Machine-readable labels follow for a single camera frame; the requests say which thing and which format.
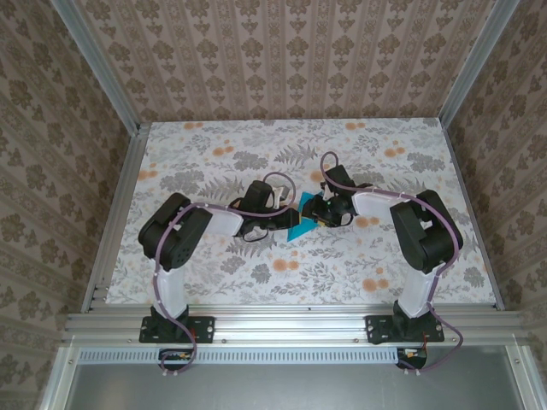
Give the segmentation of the teal blue cloth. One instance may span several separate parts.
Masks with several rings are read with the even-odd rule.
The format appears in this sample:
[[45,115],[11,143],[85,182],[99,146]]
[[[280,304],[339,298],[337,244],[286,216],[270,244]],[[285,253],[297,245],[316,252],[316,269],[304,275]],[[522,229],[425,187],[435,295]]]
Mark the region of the teal blue cloth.
[[[304,191],[300,197],[300,201],[297,206],[297,211],[301,213],[303,211],[303,207],[306,202],[311,200],[315,195],[311,194],[309,192]],[[290,228],[287,231],[287,241],[295,241],[297,238],[301,237],[302,235],[313,231],[315,228],[318,228],[319,224],[317,222],[314,222],[313,220],[309,218],[301,218],[301,221],[298,225]]]

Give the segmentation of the floral printed table cover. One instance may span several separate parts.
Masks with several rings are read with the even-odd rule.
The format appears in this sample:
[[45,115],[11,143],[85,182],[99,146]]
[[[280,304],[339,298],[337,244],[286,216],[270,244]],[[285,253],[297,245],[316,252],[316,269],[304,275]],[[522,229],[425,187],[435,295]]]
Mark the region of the floral printed table cover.
[[[147,138],[106,300],[151,304],[154,266],[138,243],[146,220],[173,193],[226,205],[250,183],[316,194],[323,169],[342,164],[356,183],[411,195],[435,190],[463,237],[438,282],[436,304],[496,301],[444,132],[435,119],[254,120],[155,123]],[[205,236],[179,281],[191,304],[392,303],[412,273],[393,225],[362,216],[289,240]]]

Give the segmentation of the grey metal panel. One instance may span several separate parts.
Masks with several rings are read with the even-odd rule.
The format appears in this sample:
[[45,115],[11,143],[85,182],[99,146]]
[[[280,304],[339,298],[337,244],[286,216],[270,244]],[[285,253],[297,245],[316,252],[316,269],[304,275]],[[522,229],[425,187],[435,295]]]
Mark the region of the grey metal panel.
[[116,348],[62,348],[38,410],[547,410],[531,350],[466,347],[420,374],[389,364],[198,364],[165,376]]

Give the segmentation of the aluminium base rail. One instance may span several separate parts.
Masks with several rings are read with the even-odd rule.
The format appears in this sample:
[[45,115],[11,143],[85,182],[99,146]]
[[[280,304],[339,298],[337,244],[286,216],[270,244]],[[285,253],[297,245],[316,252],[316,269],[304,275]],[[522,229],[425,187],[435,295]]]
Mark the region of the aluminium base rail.
[[[242,307],[227,310],[197,310],[198,316],[212,316],[215,322],[206,326],[208,339],[215,344],[278,346],[346,346],[368,344],[376,327],[366,319],[373,315],[362,307]],[[453,346],[458,336],[454,326],[469,345],[504,345],[522,338],[518,315],[495,309],[442,310],[439,315],[448,322],[443,326],[444,343]],[[145,313],[84,313],[71,315],[62,341],[79,346],[135,346]]]

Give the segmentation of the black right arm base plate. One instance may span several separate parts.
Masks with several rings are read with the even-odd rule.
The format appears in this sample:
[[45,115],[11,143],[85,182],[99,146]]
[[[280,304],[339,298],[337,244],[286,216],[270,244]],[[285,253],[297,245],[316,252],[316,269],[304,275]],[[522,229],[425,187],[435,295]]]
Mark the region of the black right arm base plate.
[[409,319],[399,315],[369,315],[365,317],[368,341],[381,343],[441,343],[444,330],[431,314]]

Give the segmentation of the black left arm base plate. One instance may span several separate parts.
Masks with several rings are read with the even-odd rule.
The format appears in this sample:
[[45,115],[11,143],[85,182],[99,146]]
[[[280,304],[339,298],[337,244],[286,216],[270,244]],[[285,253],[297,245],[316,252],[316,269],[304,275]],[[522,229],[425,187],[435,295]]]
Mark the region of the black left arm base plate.
[[[212,343],[215,334],[215,318],[212,316],[190,316],[185,327],[196,343]],[[139,338],[141,343],[189,343],[188,335],[173,322],[159,316],[144,317]]]

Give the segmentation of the aluminium side rail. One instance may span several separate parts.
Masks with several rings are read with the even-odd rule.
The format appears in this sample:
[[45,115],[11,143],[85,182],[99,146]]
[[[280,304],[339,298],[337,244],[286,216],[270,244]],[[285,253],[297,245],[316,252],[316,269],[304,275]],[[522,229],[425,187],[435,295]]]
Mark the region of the aluminium side rail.
[[120,178],[109,210],[109,216],[87,285],[80,310],[81,313],[89,313],[92,310],[92,304],[96,300],[95,294],[97,291],[99,292],[100,302],[104,302],[108,295],[104,295],[103,290],[107,289],[111,284],[116,258],[119,254],[121,239],[132,202],[132,195],[150,135],[150,127],[151,123],[140,125],[137,133],[130,139],[126,158],[123,162]]

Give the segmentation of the aluminium frame post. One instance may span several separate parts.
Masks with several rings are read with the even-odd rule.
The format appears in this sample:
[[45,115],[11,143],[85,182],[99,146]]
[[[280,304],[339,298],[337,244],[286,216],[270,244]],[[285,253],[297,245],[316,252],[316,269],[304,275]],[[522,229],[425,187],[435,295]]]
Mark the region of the aluminium frame post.
[[85,22],[85,18],[74,0],[51,0],[51,2],[77,44],[80,53],[95,74],[129,136],[134,138],[138,135],[141,121],[136,110],[132,107],[122,83],[116,78],[114,70],[109,65],[107,54],[101,50],[97,36]]
[[443,107],[439,111],[439,121],[444,130],[447,130],[470,92],[473,83],[485,66],[503,30],[507,26],[512,14],[518,7],[520,0],[496,0],[492,11],[485,21],[468,58],[462,66],[461,72],[448,94]]

